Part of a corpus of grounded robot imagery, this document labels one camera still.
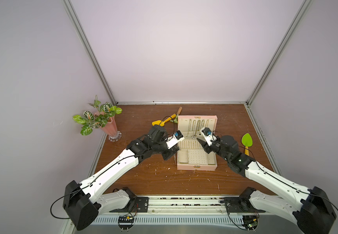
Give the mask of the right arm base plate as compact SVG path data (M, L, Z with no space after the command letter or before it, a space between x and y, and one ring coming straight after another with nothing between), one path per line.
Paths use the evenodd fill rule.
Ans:
M255 209L249 200L240 197L224 197L220 201L229 213L265 213L264 210Z

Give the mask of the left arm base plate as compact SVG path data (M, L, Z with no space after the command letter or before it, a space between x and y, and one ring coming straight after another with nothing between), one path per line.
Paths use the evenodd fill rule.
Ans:
M114 209L110 213L147 213L149 197L134 197L121 209Z

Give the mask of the pink jewelry box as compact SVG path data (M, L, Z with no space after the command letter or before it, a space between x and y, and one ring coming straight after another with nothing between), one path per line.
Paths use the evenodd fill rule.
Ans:
M198 139L205 140L201 129L216 129L217 116L184 116L178 117L178 130L184 140L178 143L177 169L189 171L214 171L217 168L215 153L206 153Z

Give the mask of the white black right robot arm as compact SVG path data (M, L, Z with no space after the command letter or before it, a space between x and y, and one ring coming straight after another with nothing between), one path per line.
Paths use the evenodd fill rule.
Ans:
M276 194L265 195L258 190L248 196L248 204L295 223L305 234L328 234L336 221L336 212L326 192L294 183L267 169L256 159L242 153L232 136L217 137L211 132L198 138L206 153L223 158L229 168L255 181Z

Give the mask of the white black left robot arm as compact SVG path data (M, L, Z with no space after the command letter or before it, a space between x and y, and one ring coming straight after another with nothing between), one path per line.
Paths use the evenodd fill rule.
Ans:
M77 183L71 181L65 187L63 209L78 231L90 226L99 215L127 209L134 196L127 189L121 189L102 198L103 193L112 186L126 172L150 158L160 154L164 160L179 151L178 143L184 140L180 131L167 136L164 127L155 125L149 132L133 141L112 162L90 176Z

